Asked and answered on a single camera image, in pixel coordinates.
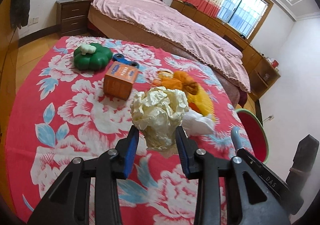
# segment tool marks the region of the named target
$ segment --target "silver screw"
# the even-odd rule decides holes
[[[108,155],[115,156],[118,153],[117,149],[110,149],[108,150]]]
[[[238,157],[238,156],[235,156],[233,158],[233,162],[235,162],[236,164],[240,164],[242,162],[242,159],[240,157]]]
[[[72,162],[73,162],[74,164],[79,164],[79,163],[81,163],[81,158],[80,158],[80,157],[76,157],[76,158],[74,158],[74,159],[72,160]]]
[[[206,154],[206,151],[205,151],[203,148],[198,148],[198,149],[196,150],[196,153],[197,153],[198,155],[200,155],[200,156],[203,156],[203,155]]]

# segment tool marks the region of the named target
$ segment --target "table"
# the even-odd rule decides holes
[[[100,43],[140,64],[127,101],[103,94],[106,70],[81,72],[73,51],[83,43]],[[27,77],[18,91],[10,117],[6,156],[12,199],[18,216],[27,221],[61,171],[76,156],[91,159],[125,138],[132,125],[130,103],[137,91],[150,88],[158,69],[186,71],[208,92],[214,104],[214,134],[193,137],[214,156],[231,158],[231,128],[240,127],[245,148],[252,151],[245,130],[212,70],[154,47],[113,39],[63,37]],[[220,184],[222,223],[226,223]],[[179,157],[168,159],[146,149],[140,135],[135,166],[129,179],[118,181],[124,224],[192,224],[197,180],[187,180]],[[90,224],[94,224],[94,179]]]

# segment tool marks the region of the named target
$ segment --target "green rim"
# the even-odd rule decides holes
[[[260,130],[263,134],[264,137],[264,141],[266,142],[266,147],[267,147],[267,156],[266,159],[263,161],[264,164],[266,164],[268,162],[269,159],[269,144],[268,144],[268,140],[267,140],[267,136],[264,132],[263,126],[261,125],[260,121],[258,120],[258,118],[251,112],[248,111],[247,109],[236,109],[236,113],[238,114],[238,112],[245,112],[246,114],[250,115],[258,124],[258,126],[260,127]]]

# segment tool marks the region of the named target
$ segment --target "green pumpkin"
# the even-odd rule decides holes
[[[82,55],[79,47],[73,53],[74,65],[80,71],[99,71],[105,68],[112,58],[113,54],[109,48],[98,43],[91,43],[90,45],[97,48],[93,54]]]

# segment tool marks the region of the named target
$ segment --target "orange box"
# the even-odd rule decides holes
[[[104,94],[126,101],[130,96],[132,85],[137,79],[138,71],[135,67],[114,62],[104,77]]]

